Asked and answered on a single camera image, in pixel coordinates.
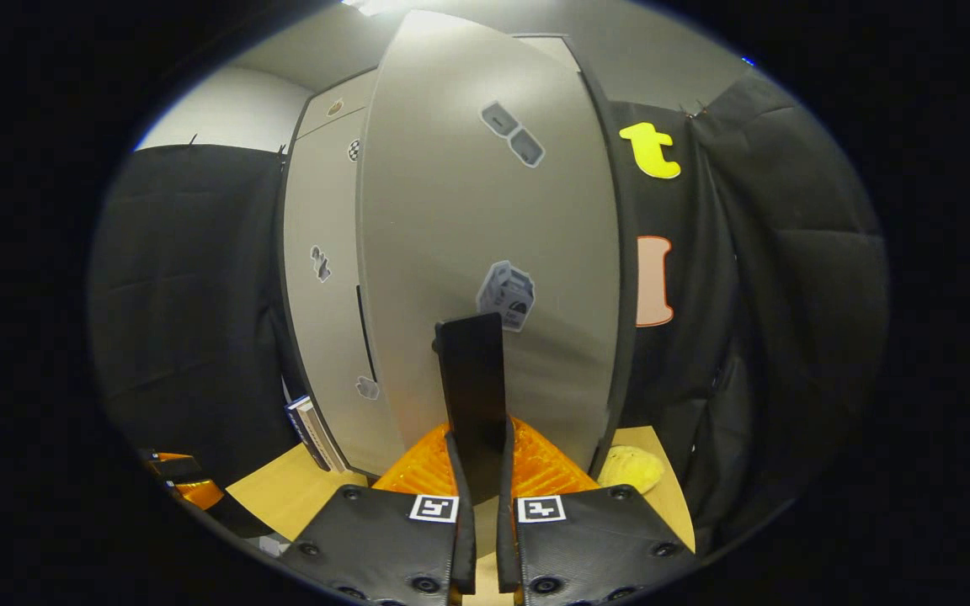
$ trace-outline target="yellow sponge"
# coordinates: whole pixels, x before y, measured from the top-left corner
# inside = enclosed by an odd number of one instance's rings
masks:
[[[612,446],[597,476],[601,486],[631,484],[640,494],[658,485],[665,473],[665,463],[638,446]]]

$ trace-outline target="book spine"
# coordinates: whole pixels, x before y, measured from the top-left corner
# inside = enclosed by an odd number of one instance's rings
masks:
[[[326,446],[324,446],[321,434],[317,431],[316,426],[313,425],[312,419],[309,418],[307,410],[306,404],[306,406],[301,406],[294,412],[296,412],[297,416],[301,419],[301,425],[305,426],[305,431],[309,434],[309,438],[312,439],[312,443],[317,446],[317,451],[320,453],[320,456],[324,457],[324,461],[326,461],[328,464],[328,470],[336,473],[342,473],[338,465],[336,465],[336,460],[332,458],[330,449],[327,449]]]
[[[346,464],[343,462],[342,457],[339,457],[339,452],[335,449],[332,437],[324,429],[324,423],[320,419],[320,413],[317,411],[315,404],[307,402],[299,410],[301,410],[301,417],[306,421],[309,433],[313,436],[313,441],[316,442],[320,451],[324,453],[324,458],[330,461],[332,470],[338,473],[346,471]]]
[[[328,465],[328,462],[320,455],[320,451],[317,449],[317,446],[308,437],[305,423],[301,422],[301,418],[299,417],[299,414],[297,414],[297,410],[294,409],[294,407],[285,407],[284,410],[286,411],[286,417],[290,419],[291,425],[294,426],[294,431],[297,432],[297,437],[301,439],[301,443],[304,444],[305,449],[309,451],[309,456],[312,457],[312,460],[316,461],[317,467],[324,471],[331,471],[331,465]]]

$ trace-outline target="checkered sticker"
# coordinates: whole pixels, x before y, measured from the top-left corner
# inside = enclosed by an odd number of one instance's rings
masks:
[[[520,524],[535,522],[559,522],[567,520],[559,495],[547,497],[524,497],[519,499]]]
[[[418,495],[411,509],[411,520],[454,524],[459,514],[459,497]]]

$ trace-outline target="white wall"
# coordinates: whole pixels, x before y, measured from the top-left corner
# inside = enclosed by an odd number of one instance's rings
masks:
[[[309,92],[253,69],[224,66],[182,97],[137,149],[189,143],[277,151],[290,145]]]
[[[234,64],[322,91],[376,66],[411,8],[505,34],[566,34],[608,99],[678,109],[709,104],[750,66],[681,16],[631,0],[397,0],[365,16],[332,4],[246,50]]]

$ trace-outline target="black cloth backdrop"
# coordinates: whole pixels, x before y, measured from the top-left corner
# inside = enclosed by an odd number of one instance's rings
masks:
[[[705,553],[797,497],[855,426],[889,276],[857,173],[788,93],[751,69],[685,109],[611,104],[620,127],[671,135],[681,166],[652,178],[612,134],[640,237],[673,245],[674,319],[638,329],[621,426],[657,430]]]
[[[226,487],[297,444],[274,260],[279,153],[132,153],[89,269],[93,356],[109,417],[138,448],[193,455]]]

